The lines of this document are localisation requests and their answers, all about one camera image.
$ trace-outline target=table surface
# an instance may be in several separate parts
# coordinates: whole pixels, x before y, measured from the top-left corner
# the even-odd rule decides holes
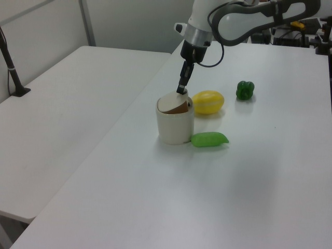
[[[158,140],[155,104],[174,90],[180,47],[14,244],[36,248],[330,249],[332,118],[327,57],[255,44],[196,66],[189,95],[217,90],[195,132],[230,143]],[[206,64],[220,56],[214,43]],[[255,83],[239,102],[241,80]]]
[[[1,103],[0,215],[31,222],[169,57],[81,47]]]

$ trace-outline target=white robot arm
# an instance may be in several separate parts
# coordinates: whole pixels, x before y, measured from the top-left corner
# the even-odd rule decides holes
[[[270,27],[331,15],[331,0],[271,0],[256,6],[243,0],[195,0],[188,24],[174,26],[185,39],[181,50],[185,63],[177,92],[184,93],[194,63],[203,61],[213,37],[222,45],[235,46]]]

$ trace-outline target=green bell pepper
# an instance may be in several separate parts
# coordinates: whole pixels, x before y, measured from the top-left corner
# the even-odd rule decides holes
[[[241,81],[238,83],[237,97],[239,100],[249,100],[254,94],[255,85],[250,81]]]

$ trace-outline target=plastic lemon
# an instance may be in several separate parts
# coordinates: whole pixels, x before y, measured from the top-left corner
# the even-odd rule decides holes
[[[192,101],[196,113],[213,114],[221,109],[225,99],[217,91],[202,91],[192,97]]]

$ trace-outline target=white wall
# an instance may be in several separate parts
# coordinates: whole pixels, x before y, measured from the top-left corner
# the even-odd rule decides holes
[[[173,52],[182,38],[175,22],[187,22],[193,0],[86,0],[97,46]]]
[[[2,29],[23,85],[88,44],[78,0],[55,0]],[[0,53],[0,102],[7,97],[7,66]]]

